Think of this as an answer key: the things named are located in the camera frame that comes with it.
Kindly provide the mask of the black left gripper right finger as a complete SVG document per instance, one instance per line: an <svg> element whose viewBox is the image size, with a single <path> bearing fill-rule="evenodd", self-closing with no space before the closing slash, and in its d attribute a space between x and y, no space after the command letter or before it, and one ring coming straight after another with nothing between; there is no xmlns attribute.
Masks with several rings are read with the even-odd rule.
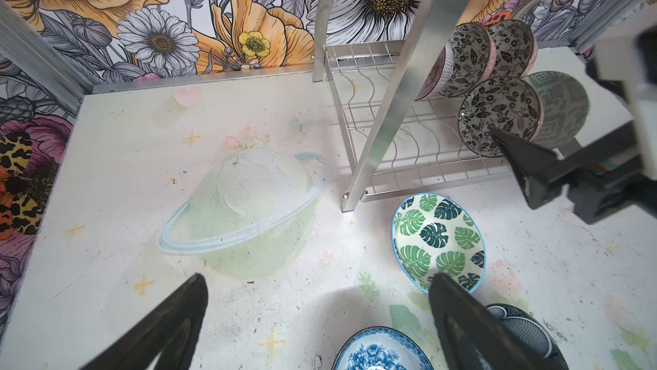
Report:
<svg viewBox="0 0 657 370"><path fill-rule="evenodd" d="M429 305L450 369L558 369L444 273L431 282Z"/></svg>

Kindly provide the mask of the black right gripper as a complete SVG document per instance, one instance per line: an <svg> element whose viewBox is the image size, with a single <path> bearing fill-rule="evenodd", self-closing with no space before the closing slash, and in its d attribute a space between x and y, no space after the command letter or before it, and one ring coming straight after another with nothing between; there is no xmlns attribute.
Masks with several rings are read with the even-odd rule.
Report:
<svg viewBox="0 0 657 370"><path fill-rule="evenodd" d="M612 34L586 74L620 98L632 120L576 152L583 163L492 125L490 135L511 165L525 201L539 209L569 183L573 213L593 225L631 205L656 216L656 27Z"/></svg>

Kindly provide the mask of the black white floral bowl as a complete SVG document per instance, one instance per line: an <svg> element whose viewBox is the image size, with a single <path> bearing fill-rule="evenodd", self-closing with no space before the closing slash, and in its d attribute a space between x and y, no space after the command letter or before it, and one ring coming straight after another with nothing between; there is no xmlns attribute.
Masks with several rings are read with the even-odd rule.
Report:
<svg viewBox="0 0 657 370"><path fill-rule="evenodd" d="M494 41L496 57L491 77L525 77L537 58L537 41L530 26L510 19L487 28Z"/></svg>

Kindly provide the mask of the green leaf print bowl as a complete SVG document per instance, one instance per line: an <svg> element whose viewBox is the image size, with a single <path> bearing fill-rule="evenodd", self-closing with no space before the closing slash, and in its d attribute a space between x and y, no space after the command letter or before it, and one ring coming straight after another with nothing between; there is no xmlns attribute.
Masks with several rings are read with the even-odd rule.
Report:
<svg viewBox="0 0 657 370"><path fill-rule="evenodd" d="M472 217L447 197L435 193L408 197L395 211L391 237L402 271L425 293L439 273L470 294L484 281L484 235Z"/></svg>

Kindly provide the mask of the purple striped bowl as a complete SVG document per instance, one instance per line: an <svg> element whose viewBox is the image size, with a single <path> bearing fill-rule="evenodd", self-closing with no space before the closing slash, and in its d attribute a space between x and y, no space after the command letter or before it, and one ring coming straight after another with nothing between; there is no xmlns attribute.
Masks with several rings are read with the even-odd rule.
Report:
<svg viewBox="0 0 657 370"><path fill-rule="evenodd" d="M453 74L454 54L453 48L448 43L439 55L436 63L431 68L429 76L424 82L415 100L420 101L429 96L433 91L438 91L450 80Z"/></svg>

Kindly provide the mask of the green geometric pattern bowl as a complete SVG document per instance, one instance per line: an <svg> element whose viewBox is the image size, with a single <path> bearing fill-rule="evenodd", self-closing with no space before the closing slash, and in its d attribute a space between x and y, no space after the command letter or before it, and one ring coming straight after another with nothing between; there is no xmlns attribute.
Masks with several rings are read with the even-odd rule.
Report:
<svg viewBox="0 0 657 370"><path fill-rule="evenodd" d="M559 149L585 124L590 110L587 92L577 79L563 72L535 72L525 81L542 104L542 124L532 142L545 149Z"/></svg>

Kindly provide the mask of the black white patterned bowl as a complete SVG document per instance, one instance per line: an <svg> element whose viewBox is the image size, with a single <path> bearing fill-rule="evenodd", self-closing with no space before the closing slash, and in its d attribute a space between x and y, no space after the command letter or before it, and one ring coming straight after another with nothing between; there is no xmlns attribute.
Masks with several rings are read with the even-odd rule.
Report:
<svg viewBox="0 0 657 370"><path fill-rule="evenodd" d="M512 76L492 77L477 84L458 113L463 144L474 154L488 158L502 156L490 127L532 140L542 121L542 102L537 91L525 80Z"/></svg>

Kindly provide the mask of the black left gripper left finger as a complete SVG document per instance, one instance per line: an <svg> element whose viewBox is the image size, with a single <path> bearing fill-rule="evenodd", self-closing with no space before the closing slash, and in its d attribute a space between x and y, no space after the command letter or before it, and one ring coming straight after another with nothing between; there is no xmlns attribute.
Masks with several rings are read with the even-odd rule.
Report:
<svg viewBox="0 0 657 370"><path fill-rule="evenodd" d="M208 301L205 277L195 274L83 368L190 368Z"/></svg>

